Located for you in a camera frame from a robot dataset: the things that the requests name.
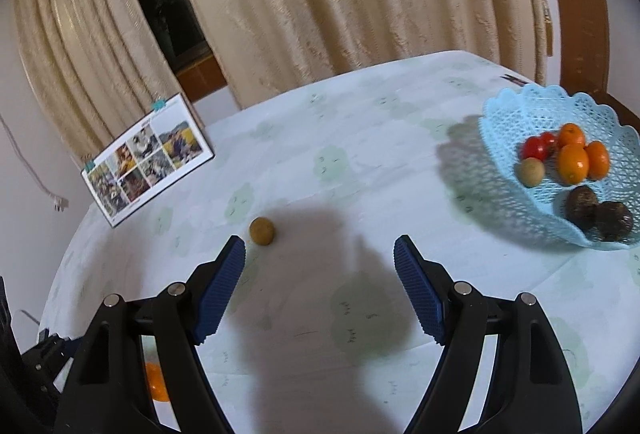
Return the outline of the red cherry tomato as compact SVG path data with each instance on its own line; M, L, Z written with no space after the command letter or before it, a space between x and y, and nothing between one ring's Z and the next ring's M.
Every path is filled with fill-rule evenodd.
M525 140L521 149L522 160L535 159L544 162L548 157L546 142L540 136L532 136Z
M546 151L548 157L551 157L556 147L556 134L552 133L552 131L545 131L540 134L539 138L544 144L544 151Z

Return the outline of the beige curtain left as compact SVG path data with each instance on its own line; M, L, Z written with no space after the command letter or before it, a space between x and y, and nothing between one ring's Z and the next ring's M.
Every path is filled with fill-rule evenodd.
M138 0L14 0L14 13L32 92L78 166L183 92Z

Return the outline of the dark brown oval fruit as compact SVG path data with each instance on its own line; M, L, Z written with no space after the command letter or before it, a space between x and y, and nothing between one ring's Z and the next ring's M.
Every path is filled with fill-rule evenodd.
M596 209L596 228L604 241L626 239L634 227L634 217L623 202L605 201Z

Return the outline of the photo collage card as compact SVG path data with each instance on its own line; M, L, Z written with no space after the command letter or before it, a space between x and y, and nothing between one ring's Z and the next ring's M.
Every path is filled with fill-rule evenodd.
M98 154L90 173L81 172L111 227L214 158L183 95L166 100L166 108L142 117Z

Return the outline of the tan longan small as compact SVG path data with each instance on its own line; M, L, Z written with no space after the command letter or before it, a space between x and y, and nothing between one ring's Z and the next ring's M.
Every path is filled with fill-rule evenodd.
M518 180L526 188L539 186L546 175L546 168L536 157L527 157L518 164Z

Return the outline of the dark water chestnut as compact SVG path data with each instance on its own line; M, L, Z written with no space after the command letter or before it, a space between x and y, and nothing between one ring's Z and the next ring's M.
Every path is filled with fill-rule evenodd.
M568 194L564 203L565 218L582 231L594 227L599 205L597 194L588 186L578 186Z

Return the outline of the teal binder clip left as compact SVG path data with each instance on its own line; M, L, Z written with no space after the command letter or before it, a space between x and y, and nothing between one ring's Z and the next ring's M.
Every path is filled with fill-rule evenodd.
M96 167L96 164L94 164L94 160L88 157L88 159L85 161L84 171L86 173L90 173L95 167Z

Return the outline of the white cartoon bed sheet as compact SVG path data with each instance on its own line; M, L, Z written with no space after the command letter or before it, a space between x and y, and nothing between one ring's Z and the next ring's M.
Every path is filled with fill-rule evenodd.
M81 336L107 294L160 293L257 217L220 327L198 349L239 433L399 433L440 355L393 263L410 235L451 277L539 299L592 425L639 356L639 254L548 235L488 157L477 121L503 66L461 51L281 94L208 128L213 160L116 227L96 207L70 241L41 319Z

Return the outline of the brown wooden door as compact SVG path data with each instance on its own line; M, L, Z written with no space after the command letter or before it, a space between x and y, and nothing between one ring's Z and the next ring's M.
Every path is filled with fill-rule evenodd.
M610 24L606 0L558 0L561 37L560 85L597 102L608 93Z

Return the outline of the tan longan large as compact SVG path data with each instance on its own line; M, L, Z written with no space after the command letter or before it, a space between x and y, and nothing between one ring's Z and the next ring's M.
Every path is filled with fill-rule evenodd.
M257 217L250 223L250 238L255 244L267 246L273 243L276 237L276 227L267 217Z

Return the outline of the large orange kumquat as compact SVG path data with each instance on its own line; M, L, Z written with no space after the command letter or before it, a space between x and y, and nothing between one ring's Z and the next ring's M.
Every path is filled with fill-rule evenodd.
M145 364L146 380L151 398L156 402L169 402L168 391L159 364L147 362Z

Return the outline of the teal binder clip right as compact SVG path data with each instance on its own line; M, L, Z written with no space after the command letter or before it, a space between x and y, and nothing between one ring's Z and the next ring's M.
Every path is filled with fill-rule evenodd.
M167 104L167 100L165 98L157 99L152 103L152 111L160 112L164 108L166 108L166 104Z

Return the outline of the light blue lattice basket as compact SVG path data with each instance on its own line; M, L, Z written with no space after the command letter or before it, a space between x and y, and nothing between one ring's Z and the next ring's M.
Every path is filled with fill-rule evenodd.
M480 138L499 174L557 237L639 244L639 134L589 94L527 84L485 102Z

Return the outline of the teal binder clip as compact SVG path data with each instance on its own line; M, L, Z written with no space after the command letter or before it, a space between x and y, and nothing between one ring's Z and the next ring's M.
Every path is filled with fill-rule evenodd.
M88 157L88 159L85 161L84 171L86 173L90 173L95 167L96 167L96 164L94 164L94 160Z
M160 112L164 108L166 108L166 104L167 104L167 100L165 98L157 99L152 103L152 111Z

